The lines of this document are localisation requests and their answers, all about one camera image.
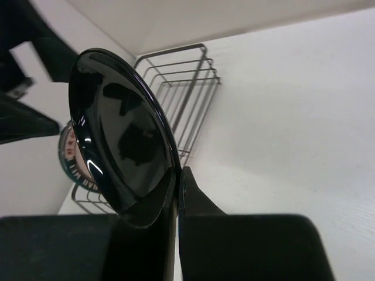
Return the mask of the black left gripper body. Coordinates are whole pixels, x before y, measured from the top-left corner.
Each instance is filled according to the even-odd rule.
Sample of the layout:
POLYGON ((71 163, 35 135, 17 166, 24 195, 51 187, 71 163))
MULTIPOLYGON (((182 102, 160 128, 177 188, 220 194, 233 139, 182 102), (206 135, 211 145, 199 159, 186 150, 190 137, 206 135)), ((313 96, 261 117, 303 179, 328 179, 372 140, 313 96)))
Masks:
POLYGON ((11 98, 23 97, 33 84, 10 52, 28 38, 25 27, 15 1, 1 1, 1 92, 11 98))

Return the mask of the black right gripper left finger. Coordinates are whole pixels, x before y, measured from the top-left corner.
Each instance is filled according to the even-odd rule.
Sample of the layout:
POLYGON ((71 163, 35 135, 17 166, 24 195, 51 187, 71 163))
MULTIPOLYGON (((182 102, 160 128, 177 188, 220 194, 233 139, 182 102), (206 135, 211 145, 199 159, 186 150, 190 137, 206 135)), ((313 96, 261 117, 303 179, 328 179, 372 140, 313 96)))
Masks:
POLYGON ((2 280, 172 280, 176 175, 116 215, 1 219, 2 280))

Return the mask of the black plate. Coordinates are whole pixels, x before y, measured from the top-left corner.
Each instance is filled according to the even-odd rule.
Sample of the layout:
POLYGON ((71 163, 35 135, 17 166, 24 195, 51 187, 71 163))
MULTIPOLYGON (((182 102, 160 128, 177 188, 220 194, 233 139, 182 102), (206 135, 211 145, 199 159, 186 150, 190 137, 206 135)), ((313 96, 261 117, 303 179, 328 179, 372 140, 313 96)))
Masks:
POLYGON ((141 76, 116 54, 87 49, 71 69, 69 109, 80 153, 113 210, 162 207, 181 165, 168 119, 141 76))

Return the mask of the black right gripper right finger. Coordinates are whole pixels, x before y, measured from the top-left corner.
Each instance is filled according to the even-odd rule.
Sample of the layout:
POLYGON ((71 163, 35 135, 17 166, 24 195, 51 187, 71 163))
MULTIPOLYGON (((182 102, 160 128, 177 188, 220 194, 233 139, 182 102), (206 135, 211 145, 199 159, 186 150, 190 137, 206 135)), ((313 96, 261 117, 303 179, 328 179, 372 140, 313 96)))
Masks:
POLYGON ((333 280, 319 232, 297 214, 229 215, 201 191, 190 167, 179 184, 184 280, 333 280))

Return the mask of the white plate with dark rim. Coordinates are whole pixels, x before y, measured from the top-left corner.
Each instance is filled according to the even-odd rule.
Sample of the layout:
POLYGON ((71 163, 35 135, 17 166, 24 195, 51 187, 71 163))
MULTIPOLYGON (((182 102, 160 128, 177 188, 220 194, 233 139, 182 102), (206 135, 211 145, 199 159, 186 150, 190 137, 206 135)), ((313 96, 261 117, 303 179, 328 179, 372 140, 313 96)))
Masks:
POLYGON ((74 183, 93 193, 100 192, 80 153, 71 121, 60 133, 58 156, 64 172, 74 183))

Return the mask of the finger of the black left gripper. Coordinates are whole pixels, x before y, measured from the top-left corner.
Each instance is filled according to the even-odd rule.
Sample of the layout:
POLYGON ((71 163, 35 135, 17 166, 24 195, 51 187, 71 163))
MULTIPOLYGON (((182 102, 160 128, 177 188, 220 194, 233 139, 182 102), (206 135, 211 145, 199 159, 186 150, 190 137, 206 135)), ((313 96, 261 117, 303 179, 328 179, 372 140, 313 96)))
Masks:
POLYGON ((1 92, 1 144, 55 136, 60 125, 54 119, 1 92))
POLYGON ((78 54, 68 46, 29 1, 1 1, 1 50, 30 42, 54 82, 67 83, 78 54))

